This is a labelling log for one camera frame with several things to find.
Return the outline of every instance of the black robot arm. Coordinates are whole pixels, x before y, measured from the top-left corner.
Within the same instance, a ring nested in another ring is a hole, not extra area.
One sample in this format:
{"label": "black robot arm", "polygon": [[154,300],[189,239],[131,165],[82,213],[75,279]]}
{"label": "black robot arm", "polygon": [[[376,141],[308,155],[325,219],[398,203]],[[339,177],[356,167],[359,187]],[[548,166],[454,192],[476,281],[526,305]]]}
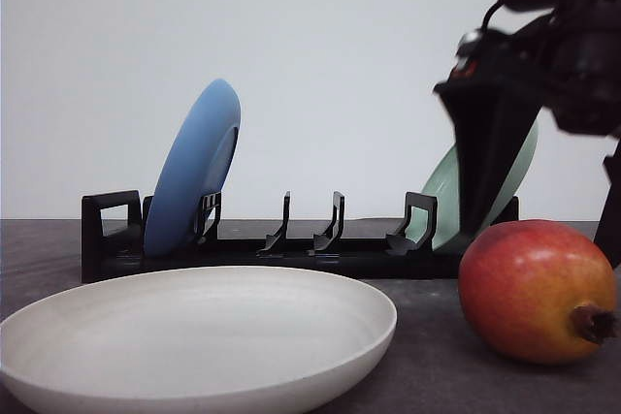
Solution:
{"label": "black robot arm", "polygon": [[[506,34],[488,26],[501,6],[549,12]],[[541,107],[564,131],[621,136],[621,0],[499,0],[457,56],[435,91],[455,127],[463,233],[480,228]],[[620,150],[606,159],[611,190],[596,235],[615,266],[620,159]]]}

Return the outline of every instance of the white bowl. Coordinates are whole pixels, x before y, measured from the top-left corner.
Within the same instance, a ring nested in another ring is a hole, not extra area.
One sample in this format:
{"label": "white bowl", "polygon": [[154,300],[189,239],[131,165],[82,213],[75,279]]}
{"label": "white bowl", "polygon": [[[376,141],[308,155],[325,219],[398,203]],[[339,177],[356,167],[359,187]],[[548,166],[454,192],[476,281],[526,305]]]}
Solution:
{"label": "white bowl", "polygon": [[318,271],[215,267],[85,285],[0,325],[7,388],[40,413],[297,413],[381,359],[397,311]]}

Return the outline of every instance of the black dish rack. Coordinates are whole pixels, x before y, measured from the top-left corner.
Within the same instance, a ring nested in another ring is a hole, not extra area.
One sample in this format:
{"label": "black dish rack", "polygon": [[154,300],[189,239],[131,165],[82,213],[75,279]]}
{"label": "black dish rack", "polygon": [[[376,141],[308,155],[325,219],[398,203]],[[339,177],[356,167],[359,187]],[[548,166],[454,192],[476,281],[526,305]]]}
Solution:
{"label": "black dish rack", "polygon": [[[383,238],[343,238],[345,197],[338,191],[332,200],[332,218],[312,238],[290,238],[291,195],[283,199],[280,227],[265,239],[223,239],[218,234],[222,194],[203,196],[198,203],[194,237],[165,256],[148,257],[143,250],[151,196],[142,202],[138,191],[121,191],[82,198],[82,282],[147,271],[204,266],[276,266],[328,271],[352,278],[454,278],[460,254],[438,254],[432,249],[438,200],[408,192],[403,221]],[[105,234],[101,211],[127,206],[127,226]],[[419,240],[406,237],[412,211],[424,210],[427,227]],[[516,197],[493,223],[517,220]],[[212,212],[213,219],[208,222]]]}

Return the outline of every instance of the table surface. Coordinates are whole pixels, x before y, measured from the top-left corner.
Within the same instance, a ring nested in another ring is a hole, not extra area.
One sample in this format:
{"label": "table surface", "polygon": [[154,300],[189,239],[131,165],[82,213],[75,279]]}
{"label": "table surface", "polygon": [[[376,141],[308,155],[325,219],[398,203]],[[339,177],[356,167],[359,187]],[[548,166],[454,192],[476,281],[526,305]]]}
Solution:
{"label": "table surface", "polygon": [[[397,219],[347,222],[345,235],[381,235]],[[326,222],[296,221],[292,235],[306,236]],[[80,285],[79,220],[4,220],[0,315]],[[277,221],[224,221],[228,238],[260,238]],[[592,237],[594,222],[575,222]],[[617,270],[617,283],[621,271]],[[314,414],[549,413],[605,414],[621,404],[621,341],[612,340],[587,360],[558,367],[500,357],[463,318],[456,280],[366,280],[398,310],[386,355],[352,390]],[[0,386],[0,412],[32,413]]]}

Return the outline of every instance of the white wall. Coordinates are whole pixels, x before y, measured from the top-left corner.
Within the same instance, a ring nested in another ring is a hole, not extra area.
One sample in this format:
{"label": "white wall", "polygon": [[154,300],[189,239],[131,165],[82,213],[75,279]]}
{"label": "white wall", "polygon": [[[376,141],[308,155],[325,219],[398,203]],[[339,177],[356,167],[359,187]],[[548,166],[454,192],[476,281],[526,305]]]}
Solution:
{"label": "white wall", "polygon": [[[2,0],[2,216],[77,218],[80,198],[152,193],[213,79],[237,89],[226,217],[398,216],[452,144],[431,89],[494,0]],[[500,13],[515,29],[529,16]],[[597,219],[614,142],[540,118],[526,217]]]}

